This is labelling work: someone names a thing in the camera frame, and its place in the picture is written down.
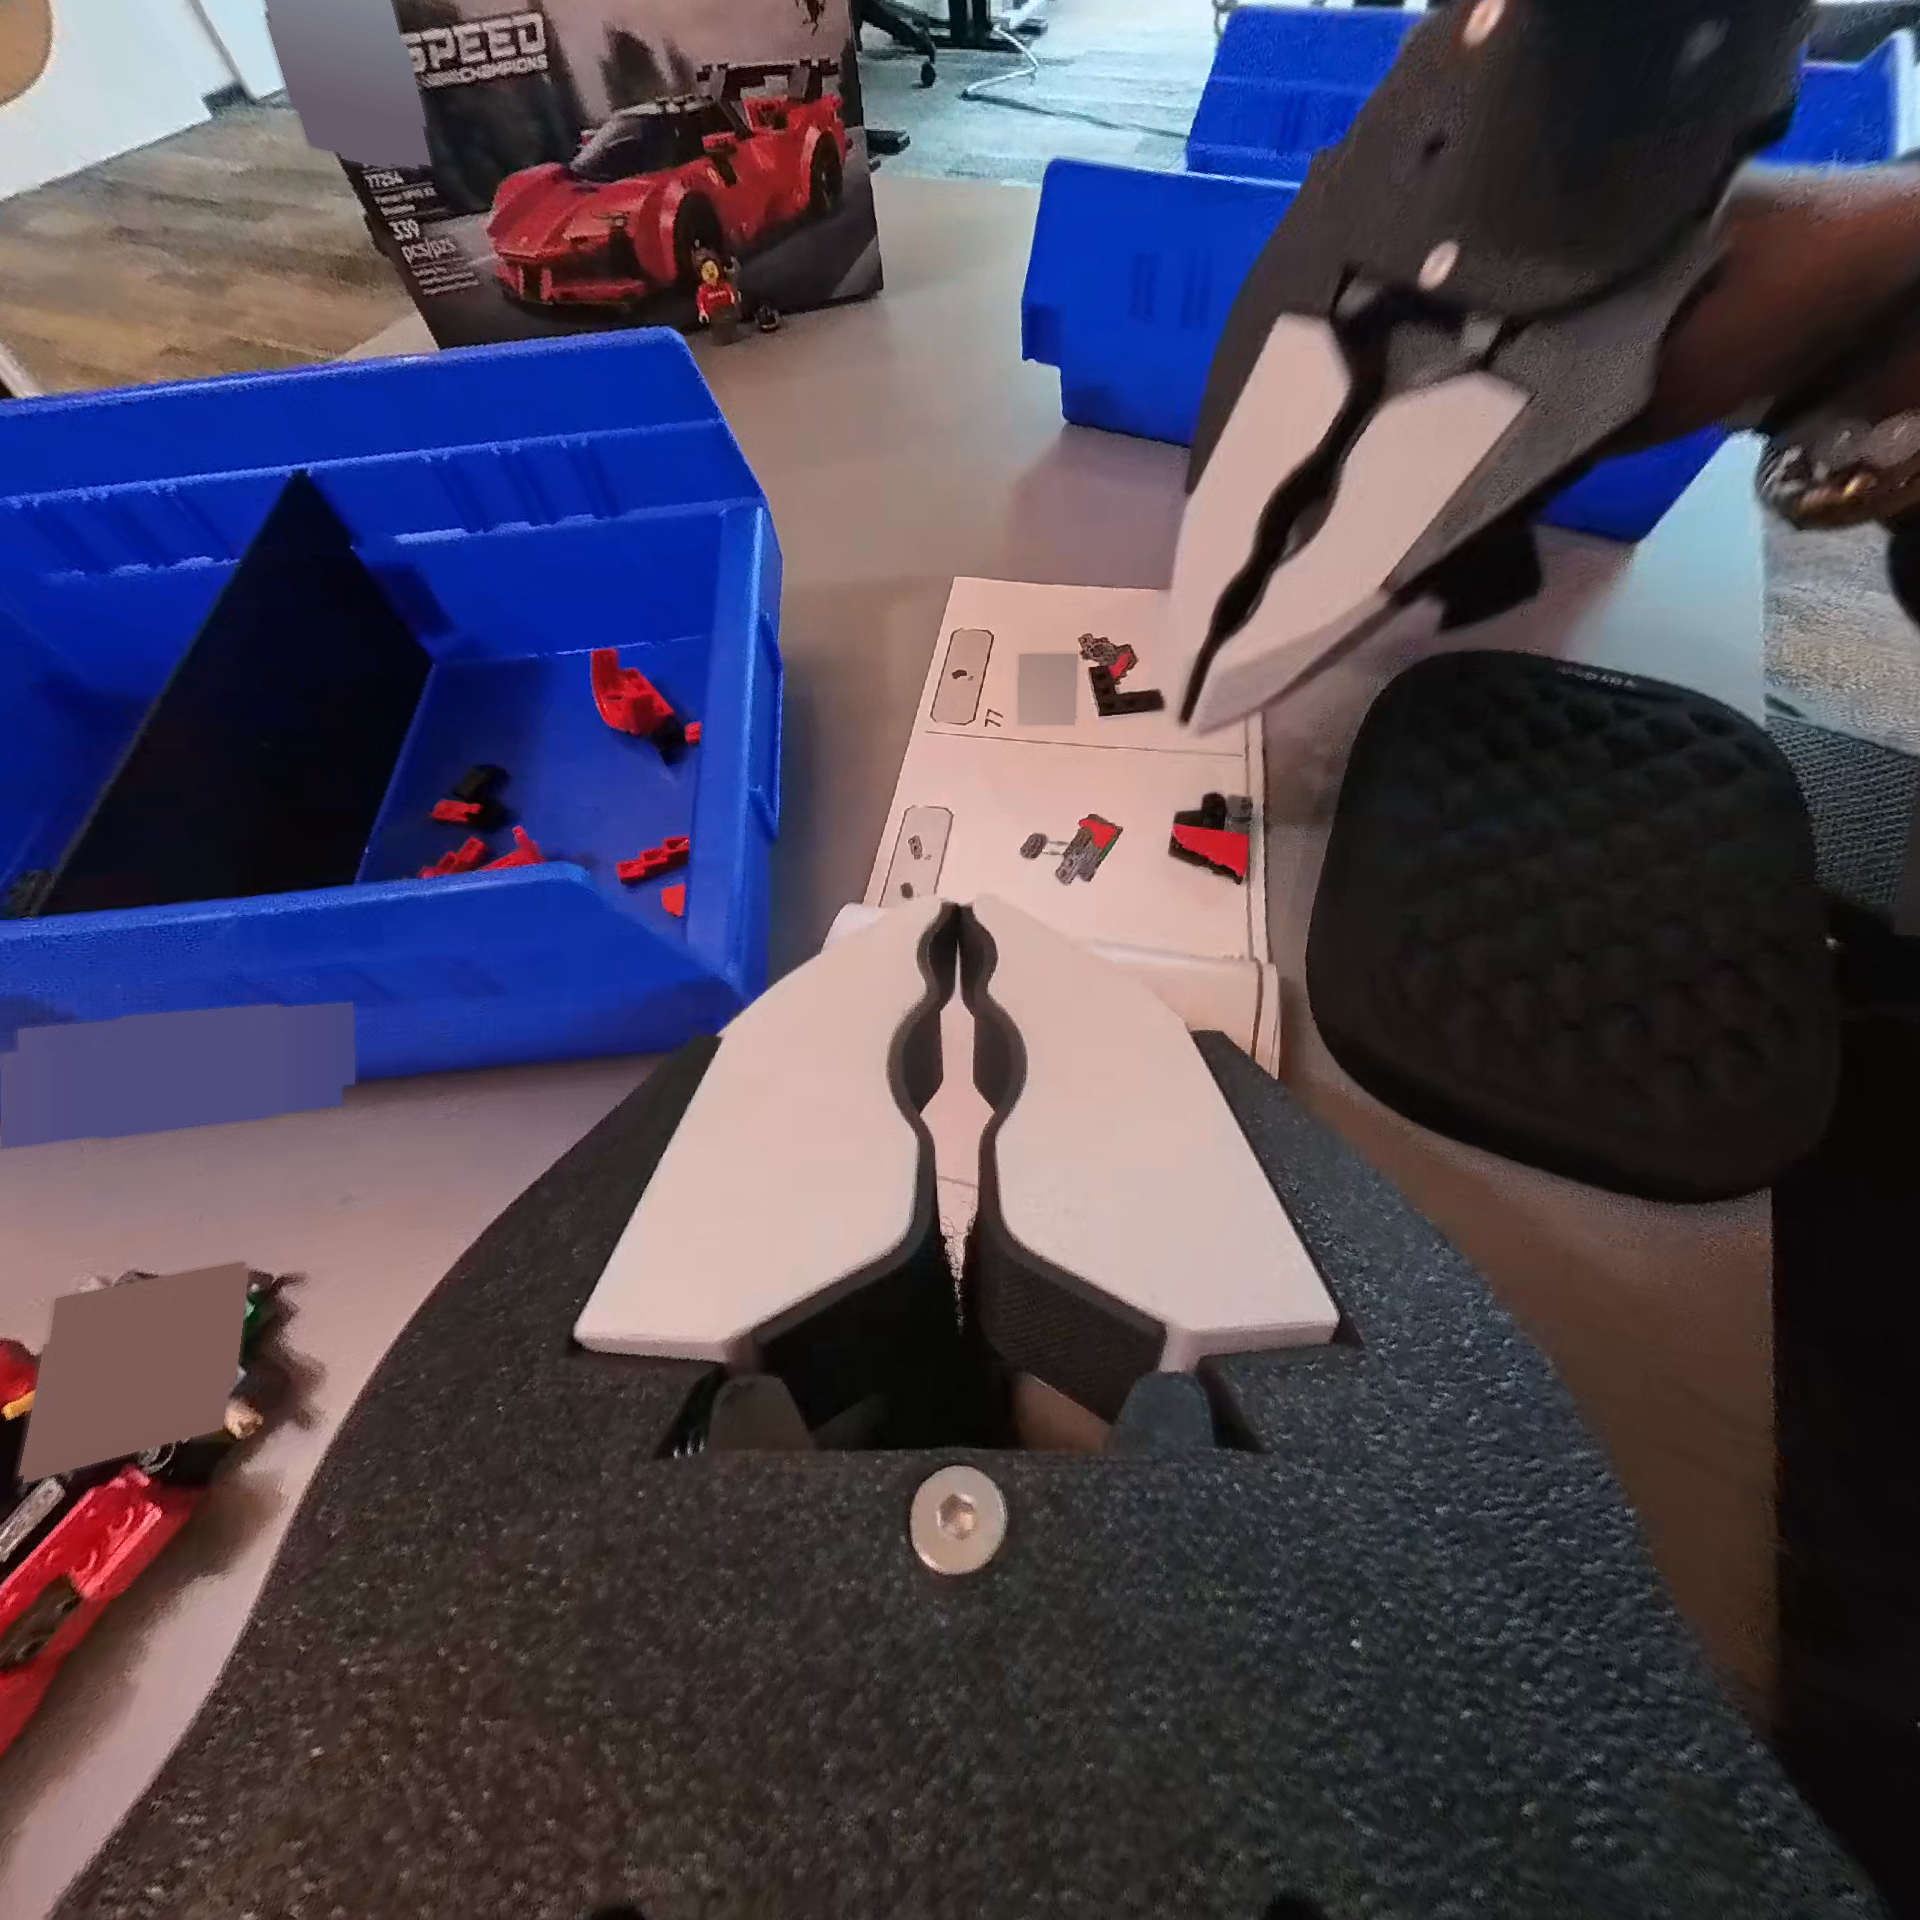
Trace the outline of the person's dark clothing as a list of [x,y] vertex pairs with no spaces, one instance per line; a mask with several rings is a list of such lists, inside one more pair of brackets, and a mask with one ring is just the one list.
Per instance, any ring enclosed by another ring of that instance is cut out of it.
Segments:
[[1771,1195],[1779,1747],[1814,1814],[1918,1914],[1918,961],[1831,903],[1841,1079]]

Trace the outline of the toy instruction booklet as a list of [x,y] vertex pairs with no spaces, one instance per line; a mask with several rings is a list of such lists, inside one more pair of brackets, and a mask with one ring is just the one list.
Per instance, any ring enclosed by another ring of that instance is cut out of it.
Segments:
[[1258,723],[1189,734],[1164,594],[958,579],[866,905],[997,896],[1281,1071]]

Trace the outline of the large blue storage bin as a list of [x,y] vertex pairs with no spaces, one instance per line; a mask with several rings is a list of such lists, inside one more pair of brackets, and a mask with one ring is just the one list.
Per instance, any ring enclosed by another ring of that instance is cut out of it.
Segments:
[[[702,723],[689,918],[569,865],[397,872],[401,751],[357,883],[50,920],[60,852],[305,468],[433,658],[613,647]],[[662,1055],[765,985],[781,556],[668,329],[7,401],[4,1047],[36,1030],[347,1007],[361,1079]]]

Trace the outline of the black quilted pouch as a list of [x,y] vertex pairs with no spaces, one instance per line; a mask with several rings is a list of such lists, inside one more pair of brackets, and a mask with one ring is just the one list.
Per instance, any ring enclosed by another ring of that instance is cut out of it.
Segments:
[[1841,995],[1801,787],[1693,689],[1508,652],[1371,703],[1302,963],[1321,1043],[1437,1136],[1711,1206],[1814,1152]]

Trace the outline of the black office chair base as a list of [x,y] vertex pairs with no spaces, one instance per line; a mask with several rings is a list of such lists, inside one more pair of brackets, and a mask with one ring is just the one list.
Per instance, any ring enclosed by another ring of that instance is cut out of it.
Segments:
[[918,57],[918,87],[930,90],[939,78],[937,44],[923,14],[898,2],[847,2],[854,36],[868,28]]

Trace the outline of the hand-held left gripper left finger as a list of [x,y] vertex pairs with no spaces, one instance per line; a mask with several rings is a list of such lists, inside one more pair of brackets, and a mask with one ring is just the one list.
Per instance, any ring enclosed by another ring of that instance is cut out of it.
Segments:
[[958,913],[885,907],[717,1038],[573,1324],[589,1354],[746,1360],[780,1339],[958,1328],[925,1107],[945,1087]]

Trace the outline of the red toy car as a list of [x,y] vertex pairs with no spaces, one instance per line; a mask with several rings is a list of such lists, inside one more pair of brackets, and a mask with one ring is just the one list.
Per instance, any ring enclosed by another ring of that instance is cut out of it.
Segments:
[[283,1350],[301,1271],[252,1268],[235,1378],[219,1430],[83,1471],[21,1468],[42,1358],[2,1342],[2,1750],[42,1711],[107,1609],[154,1568],[207,1491],[262,1434],[300,1412],[305,1366]]

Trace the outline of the black bin divider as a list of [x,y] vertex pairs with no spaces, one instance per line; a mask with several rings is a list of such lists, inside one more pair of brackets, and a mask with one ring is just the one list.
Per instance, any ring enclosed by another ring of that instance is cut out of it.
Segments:
[[357,883],[433,658],[305,468],[14,920]]

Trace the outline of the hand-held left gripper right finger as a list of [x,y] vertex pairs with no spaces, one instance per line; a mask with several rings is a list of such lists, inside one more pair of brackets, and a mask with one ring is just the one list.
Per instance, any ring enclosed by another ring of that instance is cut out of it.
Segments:
[[1197,1038],[1138,976],[999,899],[961,910],[987,1351],[1116,1423],[1148,1376],[1323,1350],[1340,1307]]

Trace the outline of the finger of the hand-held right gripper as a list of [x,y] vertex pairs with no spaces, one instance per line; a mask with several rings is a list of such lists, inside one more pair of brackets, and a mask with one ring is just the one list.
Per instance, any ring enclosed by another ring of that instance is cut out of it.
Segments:
[[1282,315],[1190,449],[1167,585],[1183,727],[1258,714],[1388,610],[1386,519],[1337,503],[1370,410],[1334,328]]
[[1460,507],[1469,482],[1514,442],[1527,412],[1519,390],[1495,376],[1451,376],[1426,390],[1383,401],[1370,417],[1342,466],[1340,507],[1378,513],[1378,559],[1388,564],[1388,610],[1362,636],[1332,652],[1306,680],[1354,646],[1371,639],[1401,608],[1407,568],[1442,519]]

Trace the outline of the toy car set box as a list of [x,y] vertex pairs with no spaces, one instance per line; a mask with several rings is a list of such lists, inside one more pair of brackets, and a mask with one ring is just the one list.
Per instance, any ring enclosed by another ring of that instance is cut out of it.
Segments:
[[434,346],[882,289],[845,2],[397,2],[425,168],[343,169]]

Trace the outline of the grey mesh chair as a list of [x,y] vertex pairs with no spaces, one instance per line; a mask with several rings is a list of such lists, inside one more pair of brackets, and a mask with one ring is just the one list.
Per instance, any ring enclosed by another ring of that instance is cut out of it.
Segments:
[[1829,896],[1887,929],[1916,915],[1918,756],[1766,703],[1766,732],[1801,787]]

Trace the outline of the person's right hand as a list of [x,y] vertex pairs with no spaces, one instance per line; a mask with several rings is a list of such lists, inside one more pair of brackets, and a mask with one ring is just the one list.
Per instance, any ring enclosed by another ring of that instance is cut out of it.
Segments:
[[1918,158],[1739,175],[1714,275],[1670,328],[1625,444],[1753,423],[1810,394],[1882,422],[1918,402]]

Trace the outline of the pile of red toy bricks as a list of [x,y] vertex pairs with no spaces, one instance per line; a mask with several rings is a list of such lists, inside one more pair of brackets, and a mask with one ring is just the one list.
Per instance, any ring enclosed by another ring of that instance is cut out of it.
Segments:
[[407,764],[397,872],[569,865],[655,920],[689,918],[702,723],[613,647],[445,666]]

